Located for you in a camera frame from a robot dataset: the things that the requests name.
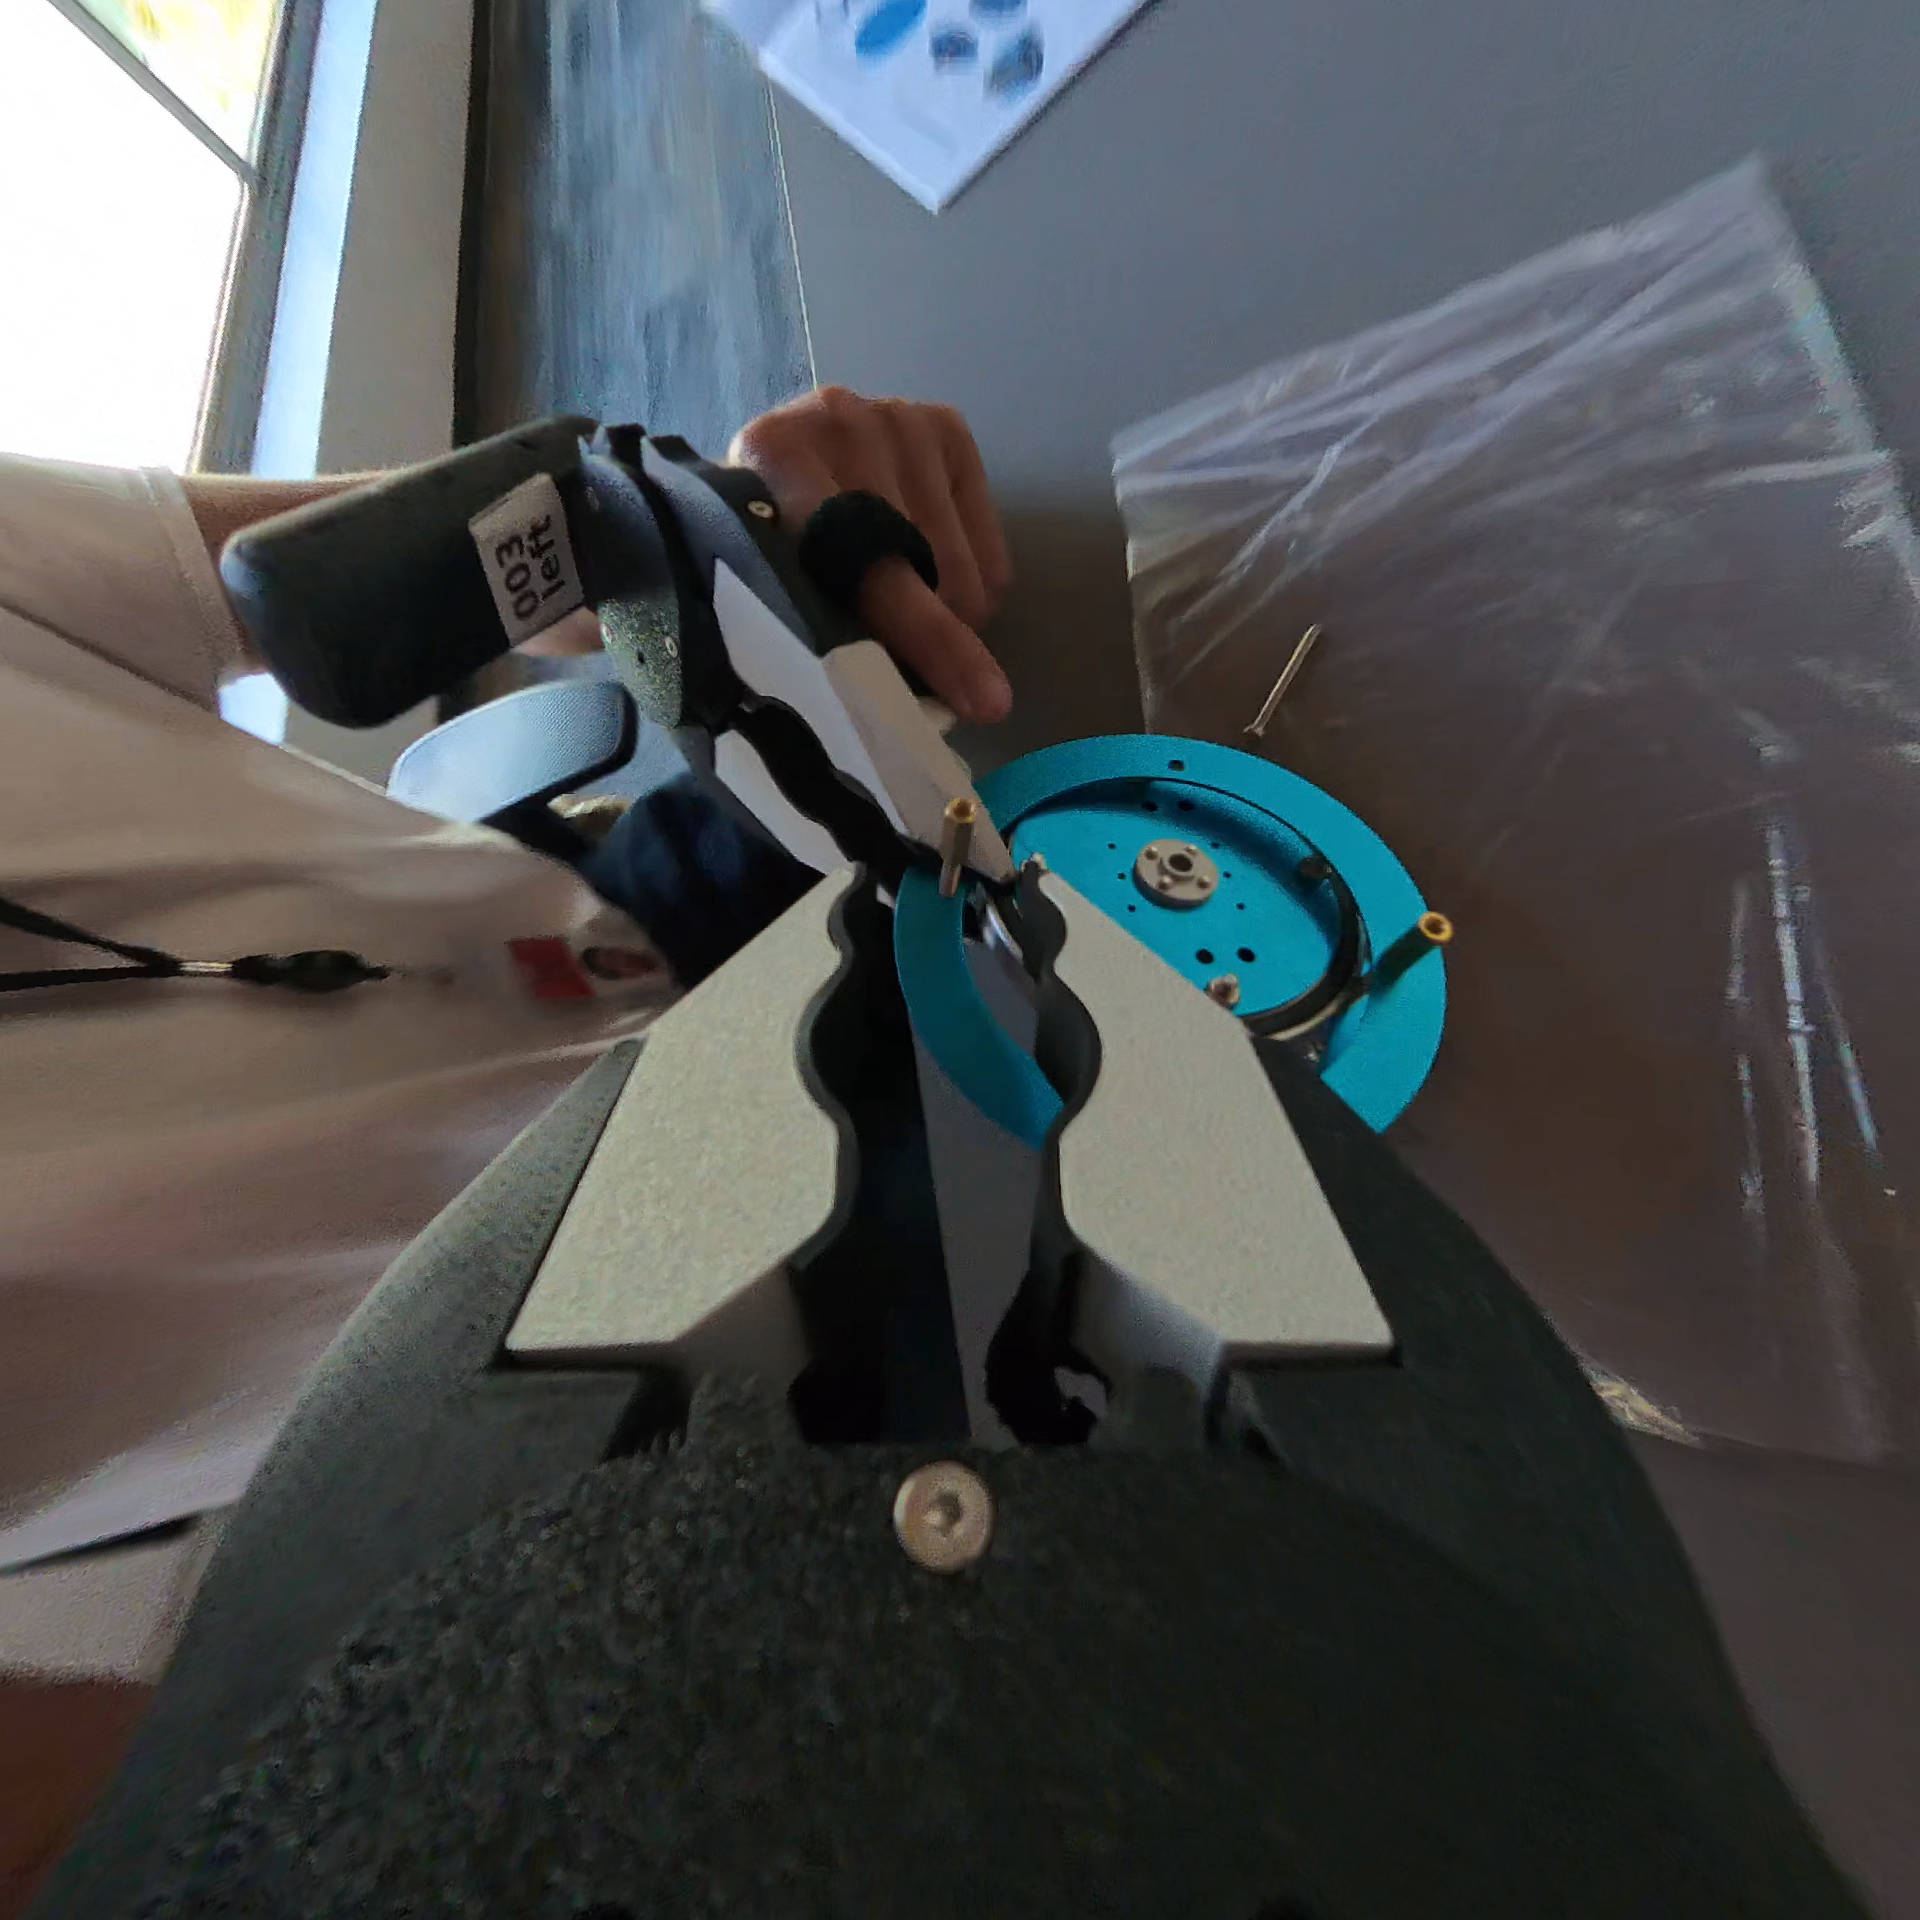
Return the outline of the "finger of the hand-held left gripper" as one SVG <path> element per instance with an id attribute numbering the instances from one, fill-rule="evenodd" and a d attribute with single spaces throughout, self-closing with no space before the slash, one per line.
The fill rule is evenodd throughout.
<path id="1" fill-rule="evenodd" d="M 852 641 L 813 655 L 727 564 L 713 569 L 710 605 L 726 661 L 743 685 L 726 732 L 812 732 L 824 746 L 849 734 L 869 741 L 896 765 L 889 781 L 906 815 L 907 869 L 939 869 L 942 812 L 964 794 L 979 804 L 964 875 L 992 885 L 1013 881 L 1013 858 L 974 792 L 972 771 L 879 644 Z"/>
<path id="2" fill-rule="evenodd" d="M 803 869 L 857 865 L 876 885 L 907 875 L 906 815 L 889 751 L 849 734 L 819 742 L 812 732 L 719 732 L 710 771 L 769 841 Z"/>

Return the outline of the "blue round metal turntable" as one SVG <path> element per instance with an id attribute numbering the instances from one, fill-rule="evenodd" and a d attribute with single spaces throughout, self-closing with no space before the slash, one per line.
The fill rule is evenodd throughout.
<path id="1" fill-rule="evenodd" d="M 1204 741 L 1106 734 L 1026 754 L 979 781 L 1010 852 L 1046 864 L 1203 991 L 1239 978 L 1239 1024 L 1300 1049 L 1383 1131 L 1422 1089 L 1444 1021 L 1439 955 L 1386 995 L 1379 948 L 1424 899 L 1396 854 L 1307 781 Z M 1333 876 L 1300 885 L 1319 852 Z"/>

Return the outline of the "long steel screw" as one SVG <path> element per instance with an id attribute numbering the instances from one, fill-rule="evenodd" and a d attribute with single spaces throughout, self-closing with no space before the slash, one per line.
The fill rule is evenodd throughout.
<path id="1" fill-rule="evenodd" d="M 1312 622 L 1296 644 L 1292 646 L 1289 658 L 1282 661 L 1273 684 L 1269 685 L 1256 715 L 1246 722 L 1242 734 L 1250 741 L 1262 741 L 1269 729 L 1273 725 L 1276 712 L 1282 709 L 1289 691 L 1300 681 L 1304 664 L 1312 661 L 1316 644 L 1323 638 L 1323 622 Z"/>

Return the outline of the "person's beige shirt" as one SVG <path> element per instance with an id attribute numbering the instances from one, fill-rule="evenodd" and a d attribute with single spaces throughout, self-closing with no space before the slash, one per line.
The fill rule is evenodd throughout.
<path id="1" fill-rule="evenodd" d="M 676 998 L 529 1004 L 507 939 L 652 944 L 559 864 L 227 725 L 239 675 L 170 472 L 2 458 L 2 899 L 396 972 L 2 998 L 4 1571 L 233 1499 L 396 1252 Z"/>

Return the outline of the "large window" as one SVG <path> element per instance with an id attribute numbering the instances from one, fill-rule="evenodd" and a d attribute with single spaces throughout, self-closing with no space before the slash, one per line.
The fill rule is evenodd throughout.
<path id="1" fill-rule="evenodd" d="M 2 452 L 244 472 L 322 4 L 2 6 Z"/>

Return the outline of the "grey desk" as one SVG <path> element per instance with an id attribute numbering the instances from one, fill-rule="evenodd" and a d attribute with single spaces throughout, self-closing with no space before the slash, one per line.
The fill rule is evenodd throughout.
<path id="1" fill-rule="evenodd" d="M 776 122 L 819 381 L 952 401 L 1009 518 L 1016 718 L 983 761 L 1144 722 L 1122 429 L 1742 161 L 1916 526 L 1913 4 L 1159 4 L 936 218 Z M 1609 1391 L 1782 1769 L 1913 1916 L 1916 1462 L 1669 1434 Z"/>

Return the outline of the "person's left hand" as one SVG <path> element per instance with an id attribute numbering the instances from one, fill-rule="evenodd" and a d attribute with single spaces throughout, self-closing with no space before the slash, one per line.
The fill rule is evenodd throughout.
<path id="1" fill-rule="evenodd" d="M 727 464 L 756 475 L 793 524 L 842 492 L 883 496 L 912 521 L 939 581 L 924 586 L 907 561 L 873 564 L 857 589 L 857 629 L 956 721 L 1009 718 L 1010 684 L 986 629 L 1010 586 L 1010 551 L 959 411 L 813 389 L 743 425 Z"/>

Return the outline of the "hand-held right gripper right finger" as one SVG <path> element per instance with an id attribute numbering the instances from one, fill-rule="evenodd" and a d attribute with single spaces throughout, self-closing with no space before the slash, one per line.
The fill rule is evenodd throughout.
<path id="1" fill-rule="evenodd" d="M 1370 1366 L 1394 1334 L 1253 1036 L 1066 876 L 1032 875 L 1036 1061 L 1059 1094 L 1036 1259 L 1069 1354 L 1207 1402 L 1239 1366 Z"/>

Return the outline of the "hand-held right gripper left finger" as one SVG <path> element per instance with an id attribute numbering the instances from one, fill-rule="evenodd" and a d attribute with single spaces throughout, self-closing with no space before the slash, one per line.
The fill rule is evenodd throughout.
<path id="1" fill-rule="evenodd" d="M 812 1035 L 852 975 L 833 869 L 646 1031 L 504 1334 L 524 1366 L 793 1378 L 796 1266 L 852 1209 L 852 1124 Z"/>

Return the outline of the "red id badge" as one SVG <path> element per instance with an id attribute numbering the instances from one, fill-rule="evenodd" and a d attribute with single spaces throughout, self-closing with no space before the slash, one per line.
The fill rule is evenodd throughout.
<path id="1" fill-rule="evenodd" d="M 539 1005 L 646 998 L 672 988 L 657 952 L 643 945 L 522 936 L 504 944 L 513 988 Z"/>

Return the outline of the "printed instruction sheet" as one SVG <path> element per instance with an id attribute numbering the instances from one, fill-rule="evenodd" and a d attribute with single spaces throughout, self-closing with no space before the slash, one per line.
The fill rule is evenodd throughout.
<path id="1" fill-rule="evenodd" d="M 1144 4 L 702 4 L 760 74 L 936 215 Z"/>

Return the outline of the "clear plastic bag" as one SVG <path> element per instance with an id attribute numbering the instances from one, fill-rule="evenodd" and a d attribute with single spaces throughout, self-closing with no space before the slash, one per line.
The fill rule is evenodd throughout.
<path id="1" fill-rule="evenodd" d="M 1143 718 L 1454 926 L 1419 1178 L 1669 1434 L 1916 1461 L 1916 526 L 1762 161 L 1110 442 Z"/>

